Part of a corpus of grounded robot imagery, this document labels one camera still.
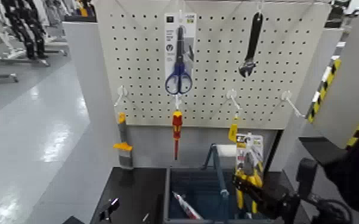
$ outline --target cable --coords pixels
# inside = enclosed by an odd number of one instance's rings
[[[352,211],[351,211],[351,209],[350,209],[348,206],[346,206],[344,203],[342,203],[342,202],[340,202],[340,201],[338,201],[338,200],[335,200],[335,199],[322,199],[322,200],[320,200],[320,201],[321,201],[321,202],[325,202],[325,203],[334,203],[334,204],[337,204],[337,205],[343,207],[343,208],[346,210],[346,212],[348,213],[349,223],[350,223],[350,224],[353,223],[353,220],[352,220]]]

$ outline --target red screwdriver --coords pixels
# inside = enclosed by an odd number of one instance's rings
[[[181,126],[182,126],[182,112],[179,110],[174,111],[172,114],[172,126],[174,131],[174,160],[178,159],[178,140],[181,137]]]

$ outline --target blue scissors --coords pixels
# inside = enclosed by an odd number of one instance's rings
[[[175,58],[174,71],[167,78],[166,91],[172,95],[185,94],[192,88],[191,76],[185,70],[184,63],[184,28],[178,28],[177,56]]]

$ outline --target shiny gray floor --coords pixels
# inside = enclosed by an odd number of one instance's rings
[[[60,224],[69,216],[89,223],[111,169],[118,165],[113,150],[96,140],[90,124],[26,224]]]
[[[89,124],[73,64],[49,72],[0,105],[0,223],[24,223],[30,217]]]
[[[5,51],[7,51],[7,47],[3,44],[0,45],[0,55]],[[1,63],[0,74],[16,73],[20,82],[14,83],[12,79],[0,79],[0,109],[65,65],[70,61],[70,57],[50,55],[48,61],[51,64],[50,67],[37,64]]]

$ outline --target white pegboard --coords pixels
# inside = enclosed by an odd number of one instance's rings
[[[239,127],[284,129],[292,108],[280,95],[298,96],[330,6],[316,2],[266,2],[255,54],[257,67],[242,78],[238,66],[249,42],[256,2],[186,1],[197,14],[193,89],[182,96],[184,126],[229,127],[237,91],[243,108]],[[174,98],[164,88],[164,13],[177,1],[100,0],[96,3],[101,43],[112,89],[129,94],[118,110],[129,125],[171,125]]]

